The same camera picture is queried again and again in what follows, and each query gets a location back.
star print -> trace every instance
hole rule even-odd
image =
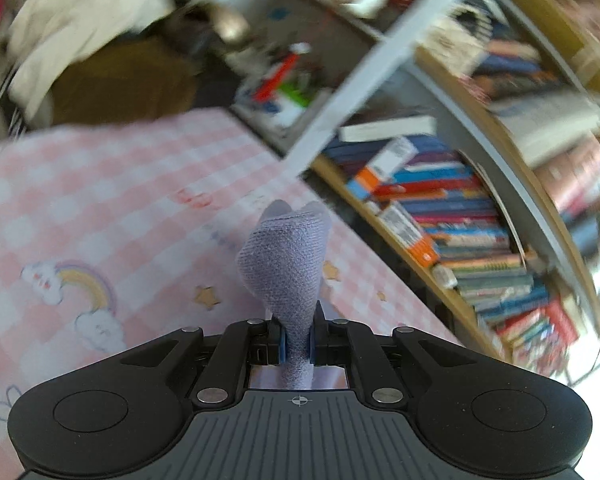
[[[220,300],[216,296],[216,289],[212,286],[197,286],[196,297],[193,301],[206,306],[209,310],[220,303]]]
[[[322,273],[327,280],[333,280],[339,282],[340,280],[340,269],[333,265],[329,260],[322,264]]]

green object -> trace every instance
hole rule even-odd
[[[284,95],[286,95],[296,104],[300,105],[302,108],[307,108],[311,103],[310,99],[305,97],[299,90],[294,88],[294,86],[289,83],[282,83],[278,87],[278,91],[282,92]]]

ribbed gray surface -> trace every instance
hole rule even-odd
[[[292,402],[303,396],[307,402]],[[42,480],[36,473],[27,480]],[[196,416],[181,441],[120,480],[469,480],[440,460],[397,413],[353,392],[251,390],[238,406]],[[552,477],[575,480],[572,470]]]

crosshair marking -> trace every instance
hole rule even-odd
[[[292,403],[294,403],[296,406],[304,406],[306,403],[311,401],[311,399],[307,399],[306,397],[303,397],[302,395],[295,396],[293,399],[289,399],[289,400]]]

purple fabric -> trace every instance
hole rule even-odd
[[[266,387],[319,387],[312,381],[308,341],[330,228],[329,213],[319,202],[293,211],[286,202],[276,200],[265,209],[238,253],[244,285],[286,331],[286,363],[278,367],[279,381]]]

